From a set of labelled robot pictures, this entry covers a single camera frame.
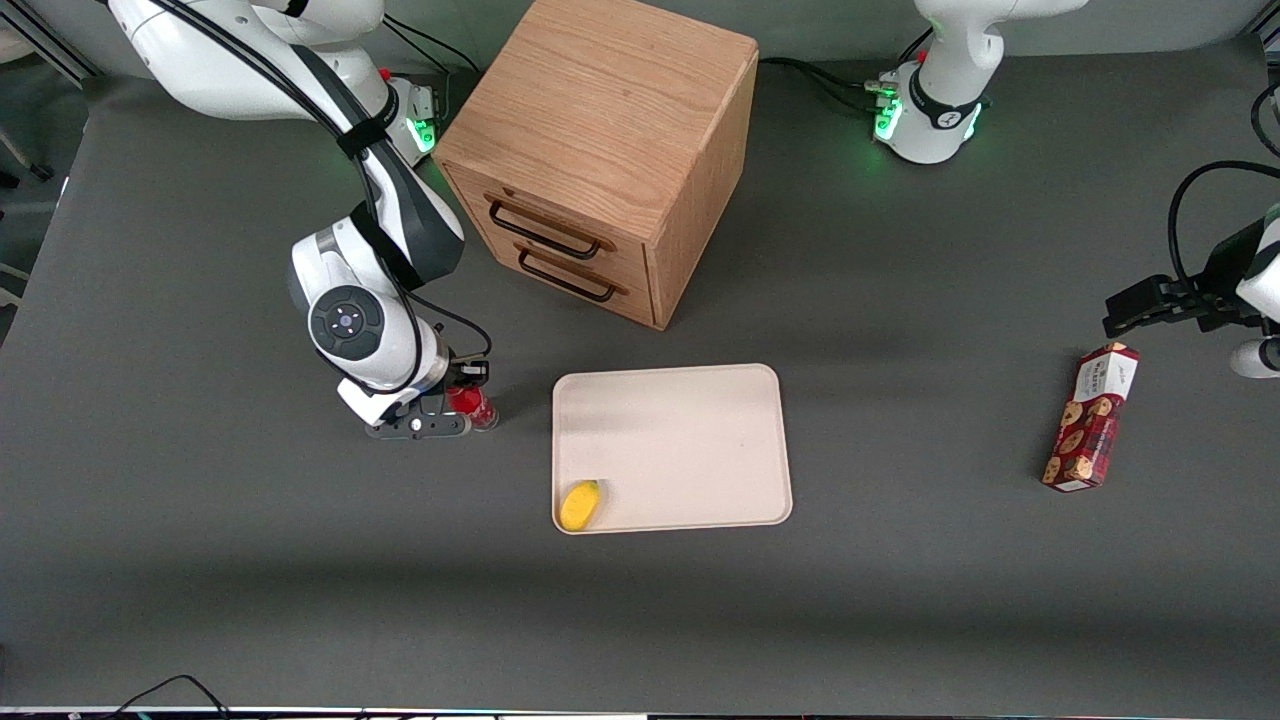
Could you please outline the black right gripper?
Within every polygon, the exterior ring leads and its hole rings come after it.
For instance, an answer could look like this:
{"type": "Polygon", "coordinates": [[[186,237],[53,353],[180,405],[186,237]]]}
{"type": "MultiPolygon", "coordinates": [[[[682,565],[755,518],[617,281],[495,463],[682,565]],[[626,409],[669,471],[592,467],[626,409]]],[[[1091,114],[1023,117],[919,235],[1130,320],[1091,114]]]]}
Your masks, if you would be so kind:
{"type": "Polygon", "coordinates": [[[468,360],[462,365],[451,363],[443,372],[439,380],[430,387],[422,384],[420,395],[420,411],[425,415],[458,414],[452,400],[452,392],[461,387],[481,388],[490,379],[490,363],[488,360],[468,360]]]}

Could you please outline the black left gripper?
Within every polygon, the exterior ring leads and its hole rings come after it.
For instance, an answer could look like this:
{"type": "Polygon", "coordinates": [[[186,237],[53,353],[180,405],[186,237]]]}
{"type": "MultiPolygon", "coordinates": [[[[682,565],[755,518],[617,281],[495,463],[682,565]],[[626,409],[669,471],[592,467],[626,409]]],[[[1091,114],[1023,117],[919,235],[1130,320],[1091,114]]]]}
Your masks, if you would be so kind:
{"type": "MultiPolygon", "coordinates": [[[[1204,268],[1185,273],[1176,231],[1169,232],[1169,252],[1176,281],[1175,309],[1169,323],[1193,320],[1201,331],[1217,331],[1226,325],[1263,329],[1265,319],[1256,307],[1240,299],[1238,284],[1251,269],[1262,240],[1265,224],[1253,222],[1219,242],[1208,255],[1204,268]]],[[[1135,328],[1162,323],[1171,313],[1169,275],[1149,275],[1108,297],[1105,302],[1103,332],[1117,340],[1135,328]]]]}

